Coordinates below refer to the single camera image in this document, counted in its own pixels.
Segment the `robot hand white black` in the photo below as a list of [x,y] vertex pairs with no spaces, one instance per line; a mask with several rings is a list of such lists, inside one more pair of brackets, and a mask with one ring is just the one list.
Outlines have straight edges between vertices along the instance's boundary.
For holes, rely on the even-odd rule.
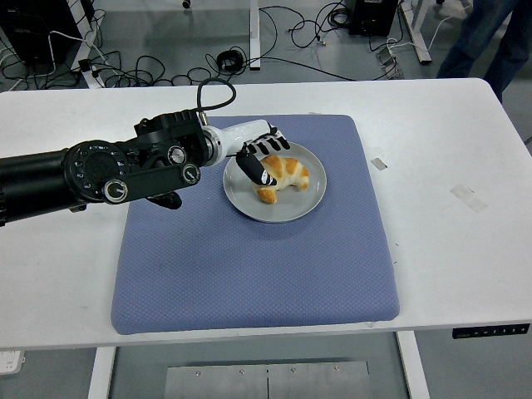
[[212,142],[211,165],[216,165],[226,157],[234,157],[237,166],[256,185],[273,186],[277,180],[266,171],[257,159],[260,151],[263,155],[269,154],[267,145],[272,150],[288,150],[290,144],[281,131],[265,120],[245,122],[220,130],[212,128],[210,131]]

